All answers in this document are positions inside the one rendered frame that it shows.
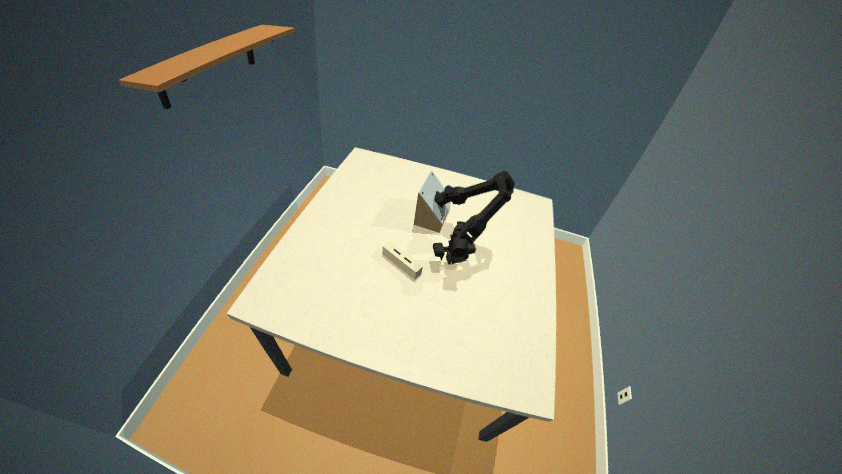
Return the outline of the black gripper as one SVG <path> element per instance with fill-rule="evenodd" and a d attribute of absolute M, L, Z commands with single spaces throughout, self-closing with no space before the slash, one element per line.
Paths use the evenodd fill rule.
<path fill-rule="evenodd" d="M 452 242 L 453 242 L 452 234 L 450 235 L 450 237 L 451 237 L 451 240 L 448 241 L 449 246 L 443 247 L 442 242 L 433 244 L 434 254 L 435 254 L 436 257 L 440 257 L 441 261 L 442 261 L 444 255 L 445 255 L 445 252 L 449 252 L 449 249 L 452 247 Z M 476 253 L 475 243 L 473 243 L 473 244 L 468 243 L 468 247 L 469 247 L 469 251 L 466 251 L 466 252 L 468 252 L 469 255 Z"/>

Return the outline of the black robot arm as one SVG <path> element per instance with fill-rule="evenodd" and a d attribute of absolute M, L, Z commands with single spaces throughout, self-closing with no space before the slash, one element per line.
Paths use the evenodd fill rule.
<path fill-rule="evenodd" d="M 499 194 L 489 202 L 478 214 L 473 215 L 466 222 L 457 221 L 452 234 L 452 247 L 449 249 L 453 263 L 461 263 L 469 259 L 468 243 L 473 244 L 486 228 L 487 222 L 499 211 L 503 205 L 511 200 L 514 193 L 514 181 L 507 171 L 495 174 L 493 179 L 463 188 L 461 186 L 445 186 L 442 192 L 436 191 L 435 201 L 443 208 L 449 203 L 461 205 L 474 195 L 481 195 L 491 191 L 498 191 Z M 469 236 L 467 231 L 472 235 Z"/>

